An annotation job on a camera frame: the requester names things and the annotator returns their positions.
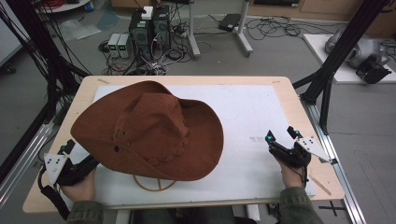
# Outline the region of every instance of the human hand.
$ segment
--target human hand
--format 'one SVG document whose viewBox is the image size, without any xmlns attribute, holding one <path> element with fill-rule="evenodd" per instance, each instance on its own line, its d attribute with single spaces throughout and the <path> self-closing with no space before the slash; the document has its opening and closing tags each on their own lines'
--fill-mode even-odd
<svg viewBox="0 0 396 224">
<path fill-rule="evenodd" d="M 286 189 L 290 188 L 302 188 L 303 185 L 303 168 L 291 168 L 282 161 L 279 161 L 280 168 L 282 169 L 282 180 Z"/>
<path fill-rule="evenodd" d="M 95 189 L 95 172 L 93 169 L 85 178 L 74 186 L 61 186 L 64 195 L 73 203 L 81 201 L 93 201 L 96 194 Z"/>
</svg>

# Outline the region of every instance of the table surface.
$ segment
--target table surface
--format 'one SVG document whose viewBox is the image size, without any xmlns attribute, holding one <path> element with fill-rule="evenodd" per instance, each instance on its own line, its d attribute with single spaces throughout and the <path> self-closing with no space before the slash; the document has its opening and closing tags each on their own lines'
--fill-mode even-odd
<svg viewBox="0 0 396 224">
<path fill-rule="evenodd" d="M 305 136 L 314 136 L 317 138 L 315 131 L 310 123 L 308 116 L 305 114 L 304 108 L 298 98 L 297 93 L 291 86 L 286 77 L 85 77 L 78 93 L 71 104 L 64 122 L 54 139 L 49 153 L 56 154 L 59 148 L 64 145 L 67 140 L 73 139 L 70 134 L 71 126 L 77 119 L 78 115 L 83 112 L 93 101 L 93 97 L 99 86 L 115 86 L 115 85 L 131 85 L 144 80 L 154 80 L 163 85 L 270 85 L 276 91 L 276 95 L 281 103 L 288 124 L 298 127 L 299 131 Z M 313 201 L 329 201 L 341 200 L 344 198 L 344 191 L 329 163 L 321 163 L 317 157 L 313 157 L 309 167 L 308 174 L 315 188 L 316 195 L 311 198 Z M 43 183 L 47 183 L 48 179 L 43 176 Z M 251 199 L 238 203 L 273 203 L 274 199 Z M 214 205 L 198 203 L 195 205 Z M 115 209 L 127 209 L 125 207 L 117 207 Z M 35 182 L 23 204 L 23 211 L 26 213 L 45 213 L 57 212 L 54 205 L 41 194 L 37 183 Z"/>
</svg>

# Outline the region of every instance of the concrete floor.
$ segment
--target concrete floor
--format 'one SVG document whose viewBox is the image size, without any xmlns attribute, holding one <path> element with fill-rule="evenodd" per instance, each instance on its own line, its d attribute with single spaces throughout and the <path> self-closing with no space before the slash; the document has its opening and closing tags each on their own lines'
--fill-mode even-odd
<svg viewBox="0 0 396 224">
<path fill-rule="evenodd" d="M 84 25 L 96 24 L 107 13 L 107 9 L 97 8 L 88 13 L 83 9 L 57 15 L 59 22 L 80 19 Z M 206 15 L 204 11 L 196 14 Z M 108 39 L 112 33 L 127 31 L 129 20 L 121 19 L 110 29 L 89 38 L 67 41 L 67 45 L 75 52 L 81 62 L 95 75 L 100 75 L 106 68 L 106 60 L 98 51 L 98 45 Z M 195 20 L 199 26 L 208 17 Z M 206 22 L 205 27 L 214 27 L 215 23 Z M 326 27 L 331 32 L 342 25 Z M 216 32 L 217 29 L 205 30 Z M 300 80 L 314 73 L 320 63 L 314 53 L 299 38 L 283 36 L 266 37 L 264 40 L 247 39 L 254 52 L 249 58 L 240 49 L 233 35 L 198 35 L 196 36 L 202 57 L 197 61 L 175 63 L 170 66 L 167 76 L 282 76 L 291 82 Z M 15 74 L 0 74 L 0 162 L 18 143 L 25 130 L 46 103 L 46 81 L 39 74 L 28 54 L 21 50 L 11 60 L 16 67 Z M 389 66 L 396 69 L 396 63 Z M 347 179 L 367 223 L 396 223 L 396 178 L 394 161 L 396 153 L 396 95 L 395 84 L 334 84 L 330 104 L 328 128 L 332 143 L 337 151 L 340 162 L 346 172 Z M 62 219 L 58 214 L 25 214 L 21 210 L 24 199 L 32 187 L 38 169 L 29 169 L 18 183 L 14 192 L 0 210 L 1 223 L 59 223 Z M 344 207 L 342 202 L 333 202 L 336 207 Z M 347 213 L 337 210 L 319 209 L 330 206 L 330 202 L 315 202 L 319 215 L 325 223 L 350 223 Z M 275 223 L 262 211 L 262 223 Z M 243 209 L 236 208 L 236 213 L 244 215 Z M 106 212 L 105 223 L 114 223 L 116 213 Z"/>
</svg>

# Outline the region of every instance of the green sleeve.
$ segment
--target green sleeve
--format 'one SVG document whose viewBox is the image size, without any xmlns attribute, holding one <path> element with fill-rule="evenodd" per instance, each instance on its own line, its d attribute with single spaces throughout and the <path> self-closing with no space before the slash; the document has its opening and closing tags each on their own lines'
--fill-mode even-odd
<svg viewBox="0 0 396 224">
<path fill-rule="evenodd" d="M 97 202 L 78 202 L 66 220 L 67 224 L 102 224 L 103 205 Z"/>
<path fill-rule="evenodd" d="M 280 193 L 279 210 L 282 224 L 323 223 L 303 188 L 284 189 Z"/>
</svg>

